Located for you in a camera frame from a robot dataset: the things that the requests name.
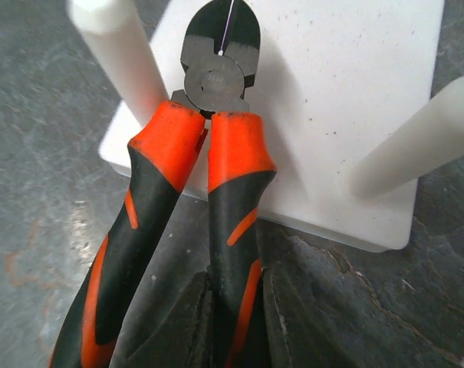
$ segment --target hand tool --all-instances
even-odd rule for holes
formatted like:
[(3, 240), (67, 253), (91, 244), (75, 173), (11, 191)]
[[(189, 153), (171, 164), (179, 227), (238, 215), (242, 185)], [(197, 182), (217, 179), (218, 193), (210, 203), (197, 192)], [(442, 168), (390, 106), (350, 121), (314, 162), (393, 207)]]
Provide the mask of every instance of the hand tool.
[(248, 112), (260, 30), (242, 0), (214, 0), (189, 23), (184, 90), (163, 102), (129, 143), (124, 206), (67, 313), (50, 367), (109, 364), (127, 308), (182, 192), (211, 119), (209, 236), (213, 365), (268, 365), (258, 203), (276, 173), (261, 117)]

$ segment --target orange grip accent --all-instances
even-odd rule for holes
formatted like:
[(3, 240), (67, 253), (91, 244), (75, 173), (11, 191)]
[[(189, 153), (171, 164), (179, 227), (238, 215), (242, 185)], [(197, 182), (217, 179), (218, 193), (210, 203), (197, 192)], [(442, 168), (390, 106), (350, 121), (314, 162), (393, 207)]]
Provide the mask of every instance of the orange grip accent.
[(257, 292), (257, 284), (261, 279), (261, 260), (256, 259), (248, 273), (247, 285), (245, 286), (244, 297), (240, 305), (239, 317), (237, 318), (237, 326), (233, 334), (232, 346), (230, 347), (225, 368), (232, 368), (234, 360), (242, 351), (247, 337), (248, 324), (252, 316), (254, 308), (255, 293)]
[(130, 220), (130, 225), (133, 230), (136, 230), (140, 224), (138, 223), (137, 210), (134, 208), (133, 196), (128, 189), (126, 198), (124, 199), (124, 206), (126, 207), (127, 217)]
[(237, 240), (239, 240), (243, 233), (252, 226), (255, 220), (257, 220), (257, 207), (251, 210), (250, 213), (240, 221), (237, 227), (233, 230), (232, 234), (229, 236), (229, 240), (226, 241), (226, 244), (228, 244), (230, 247), (235, 245)]
[(262, 119), (253, 113), (216, 113), (211, 122), (208, 192), (258, 171), (276, 170), (265, 145)]
[(102, 264), (106, 254), (108, 236), (102, 242), (100, 250), (94, 260), (90, 280), (88, 282), (87, 299), (84, 306), (84, 319), (82, 321), (81, 340), (81, 366), (83, 368), (104, 368), (110, 362), (116, 340), (105, 345), (97, 345), (95, 340), (95, 318), (97, 311), (97, 298), (99, 294)]
[(197, 111), (164, 101), (129, 145), (145, 156), (175, 190), (182, 192), (207, 133), (205, 121)]

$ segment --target pliers jaw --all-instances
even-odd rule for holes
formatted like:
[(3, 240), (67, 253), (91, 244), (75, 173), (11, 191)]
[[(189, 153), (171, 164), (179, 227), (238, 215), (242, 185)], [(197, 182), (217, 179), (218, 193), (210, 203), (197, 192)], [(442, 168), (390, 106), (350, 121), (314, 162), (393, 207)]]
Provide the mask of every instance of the pliers jaw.
[(242, 0), (213, 0), (193, 17), (184, 37), (184, 90), (172, 100), (210, 118), (217, 111), (247, 112), (245, 89), (254, 85), (261, 32)]

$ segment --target pliers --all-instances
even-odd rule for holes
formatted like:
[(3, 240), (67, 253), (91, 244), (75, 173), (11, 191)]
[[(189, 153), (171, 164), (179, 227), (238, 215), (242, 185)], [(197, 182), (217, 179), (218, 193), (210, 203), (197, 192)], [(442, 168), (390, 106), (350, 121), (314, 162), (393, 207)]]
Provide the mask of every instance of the pliers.
[(208, 152), (212, 366), (268, 362), (258, 256), (258, 203), (276, 174), (262, 119), (249, 113), (261, 42), (242, 0), (213, 0), (187, 28), (184, 89), (160, 104), (128, 143), (124, 205), (64, 320), (49, 367), (109, 365), (130, 302), (196, 163), (211, 120)]

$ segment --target white plastic base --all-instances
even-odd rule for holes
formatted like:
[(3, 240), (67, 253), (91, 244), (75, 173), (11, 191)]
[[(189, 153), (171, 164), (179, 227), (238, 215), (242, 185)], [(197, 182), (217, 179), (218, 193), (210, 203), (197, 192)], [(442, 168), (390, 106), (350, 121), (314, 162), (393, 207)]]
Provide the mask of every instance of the white plastic base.
[[(183, 87), (186, 26), (207, 0), (172, 0), (151, 46), (166, 88)], [(345, 182), (360, 159), (428, 100), (443, 0), (248, 1), (262, 27), (255, 86), (245, 93), (262, 115), (278, 175), (261, 217), (367, 251), (409, 241), (416, 183), (373, 202)], [(130, 175), (126, 144), (140, 131), (124, 103), (100, 156)], [(185, 193), (206, 199), (206, 151)]]

